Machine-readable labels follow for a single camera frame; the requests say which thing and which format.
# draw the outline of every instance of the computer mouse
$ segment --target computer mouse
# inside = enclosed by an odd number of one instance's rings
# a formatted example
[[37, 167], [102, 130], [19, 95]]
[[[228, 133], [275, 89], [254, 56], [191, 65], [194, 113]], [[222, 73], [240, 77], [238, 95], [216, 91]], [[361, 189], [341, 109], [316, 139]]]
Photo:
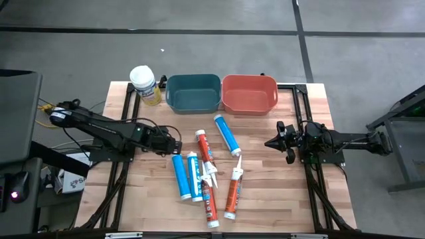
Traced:
[[20, 203], [25, 201], [29, 194], [29, 173], [21, 171], [13, 175], [9, 188], [12, 202]]

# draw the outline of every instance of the plastic bin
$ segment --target plastic bin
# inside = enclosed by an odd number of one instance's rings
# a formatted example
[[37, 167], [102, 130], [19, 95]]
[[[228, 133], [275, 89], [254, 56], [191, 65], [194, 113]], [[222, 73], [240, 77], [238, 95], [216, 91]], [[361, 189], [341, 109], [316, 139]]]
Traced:
[[278, 103], [278, 85], [270, 76], [228, 75], [222, 95], [227, 113], [264, 116]]
[[172, 76], [167, 81], [165, 98], [176, 114], [211, 114], [221, 99], [221, 81], [214, 74]]

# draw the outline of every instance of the yellow container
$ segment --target yellow container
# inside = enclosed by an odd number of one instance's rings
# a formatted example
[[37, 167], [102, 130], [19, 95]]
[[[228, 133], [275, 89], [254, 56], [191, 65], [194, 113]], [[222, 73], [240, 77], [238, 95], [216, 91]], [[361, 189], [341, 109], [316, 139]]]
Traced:
[[158, 88], [155, 76], [148, 66], [138, 66], [130, 72], [130, 80], [141, 99], [148, 106], [161, 102], [161, 90]]

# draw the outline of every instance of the teal plastic bin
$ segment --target teal plastic bin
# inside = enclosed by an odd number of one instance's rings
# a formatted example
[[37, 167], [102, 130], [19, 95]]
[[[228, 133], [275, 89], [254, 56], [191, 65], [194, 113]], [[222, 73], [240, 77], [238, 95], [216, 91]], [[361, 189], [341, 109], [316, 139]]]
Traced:
[[211, 114], [220, 104], [221, 81], [214, 74], [172, 76], [165, 98], [176, 114]]

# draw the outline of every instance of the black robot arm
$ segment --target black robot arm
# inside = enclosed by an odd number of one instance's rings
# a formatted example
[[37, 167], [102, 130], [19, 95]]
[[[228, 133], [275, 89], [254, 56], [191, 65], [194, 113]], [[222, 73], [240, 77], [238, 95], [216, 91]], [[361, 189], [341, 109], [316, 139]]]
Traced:
[[134, 146], [159, 155], [179, 154], [181, 151], [181, 141], [171, 137], [166, 127], [126, 119], [113, 120], [81, 107], [80, 100], [59, 103], [51, 113], [50, 121], [58, 127], [75, 127], [101, 140], [108, 150], [118, 153], [125, 153]]
[[[277, 123], [278, 134], [275, 138], [265, 142], [265, 146], [287, 151], [286, 161], [293, 163], [295, 153], [291, 147], [299, 149], [301, 158], [306, 163], [318, 162], [320, 157], [331, 158], [339, 154], [342, 149], [362, 149], [379, 155], [392, 153], [388, 137], [382, 132], [372, 133], [339, 133], [327, 129], [324, 124], [307, 121], [303, 132], [295, 131], [293, 125], [286, 126], [282, 121]], [[322, 161], [323, 163], [338, 163], [336, 161]]]

